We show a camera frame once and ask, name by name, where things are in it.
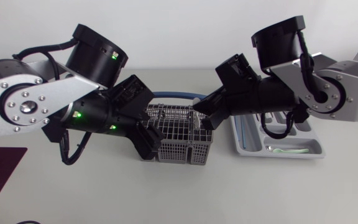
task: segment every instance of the black cable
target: black cable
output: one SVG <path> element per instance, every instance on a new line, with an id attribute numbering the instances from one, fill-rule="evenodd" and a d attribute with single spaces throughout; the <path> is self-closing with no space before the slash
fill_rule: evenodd
<path id="1" fill-rule="evenodd" d="M 322 103 L 324 102 L 324 96 L 319 91 L 316 84 L 316 80 L 313 77 L 313 67 L 314 67 L 313 59 L 308 53 L 308 48 L 306 47 L 306 42 L 305 42 L 305 38 L 303 37 L 302 31 L 298 30 L 297 34 L 298 34 L 300 47 L 303 52 L 300 55 L 303 82 L 305 83 L 305 86 L 309 90 L 309 92 L 314 96 L 314 99 L 317 102 Z"/>
<path id="2" fill-rule="evenodd" d="M 71 39 L 68 42 L 62 43 L 62 44 L 55 44 L 55 45 L 46 45 L 46 46 L 40 46 L 40 47 L 31 47 L 29 49 L 22 50 L 18 54 L 12 55 L 14 59 L 22 60 L 24 57 L 35 54 L 35 53 L 42 53 L 42 52 L 52 52 L 57 50 L 65 50 L 67 48 L 70 48 L 78 43 L 78 40 Z"/>
<path id="3" fill-rule="evenodd" d="M 32 221 L 32 220 L 28 220 L 28 221 L 19 222 L 18 224 L 41 224 L 41 223 Z"/>
<path id="4" fill-rule="evenodd" d="M 269 131 L 266 127 L 266 117 L 265 117 L 265 113 L 262 113 L 260 114 L 260 123 L 262 125 L 262 129 L 265 131 L 265 133 L 270 136 L 271 138 L 274 138 L 274 139 L 283 139 L 285 138 L 291 131 L 291 128 L 293 126 L 293 122 L 294 122 L 294 119 L 293 119 L 293 112 L 290 111 L 287 113 L 286 115 L 286 123 L 287 123 L 287 128 L 286 130 L 284 131 L 284 133 L 273 133 L 271 131 Z"/>
<path id="5" fill-rule="evenodd" d="M 55 75 L 55 80 L 59 80 L 60 79 L 59 69 L 57 67 L 57 63 L 56 63 L 55 59 L 48 52 L 41 52 L 41 53 L 44 54 L 45 56 L 47 56 L 47 58 L 49 59 L 50 63 L 52 64 L 53 74 Z"/>
<path id="6" fill-rule="evenodd" d="M 73 153 L 71 157 L 68 157 L 68 151 L 70 150 L 69 140 L 68 140 L 68 131 L 66 130 L 62 139 L 60 140 L 60 155 L 62 157 L 62 162 L 66 165 L 74 164 L 78 158 L 80 158 L 81 153 L 83 152 L 86 143 L 90 139 L 92 133 L 85 132 L 80 145 L 78 145 L 77 150 Z"/>
<path id="7" fill-rule="evenodd" d="M 264 72 L 266 75 L 275 76 L 275 74 L 271 70 L 263 69 L 262 72 Z"/>

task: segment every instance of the utensil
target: utensil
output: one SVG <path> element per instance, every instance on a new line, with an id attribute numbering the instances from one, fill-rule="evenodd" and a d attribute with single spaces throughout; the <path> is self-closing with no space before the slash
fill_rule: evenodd
<path id="1" fill-rule="evenodd" d="M 308 153 L 309 149 L 277 149 L 272 146 L 266 146 L 267 150 L 274 153 Z"/>

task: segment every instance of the green led light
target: green led light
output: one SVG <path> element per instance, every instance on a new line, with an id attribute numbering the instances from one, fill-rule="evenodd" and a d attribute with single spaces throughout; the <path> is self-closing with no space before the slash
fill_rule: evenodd
<path id="1" fill-rule="evenodd" d="M 82 114 L 78 111 L 74 111 L 73 113 L 73 118 L 80 118 L 82 116 Z"/>

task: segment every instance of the white wall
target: white wall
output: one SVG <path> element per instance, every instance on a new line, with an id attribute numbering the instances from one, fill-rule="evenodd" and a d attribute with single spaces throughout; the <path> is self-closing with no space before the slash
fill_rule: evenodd
<path id="1" fill-rule="evenodd" d="M 214 68 L 241 52 L 258 66 L 251 35 L 297 15 L 305 17 L 311 53 L 353 59 L 358 51 L 356 0 L 0 0 L 0 58 L 65 42 L 82 23 L 128 54 L 126 68 Z M 66 62 L 70 52 L 54 56 Z"/>

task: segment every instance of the gray plastic tray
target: gray plastic tray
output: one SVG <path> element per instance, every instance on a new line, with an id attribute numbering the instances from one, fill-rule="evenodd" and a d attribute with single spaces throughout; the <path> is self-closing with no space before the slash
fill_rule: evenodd
<path id="1" fill-rule="evenodd" d="M 300 159 L 319 159 L 325 156 L 316 133 L 310 123 L 305 121 L 294 124 L 289 135 L 284 139 L 269 137 L 260 124 L 259 114 L 231 116 L 232 131 L 236 151 L 241 156 L 285 157 Z M 282 133 L 286 128 L 285 115 L 282 112 L 266 113 L 268 130 Z M 307 153 L 272 152 L 268 146 L 279 149 L 304 149 Z"/>

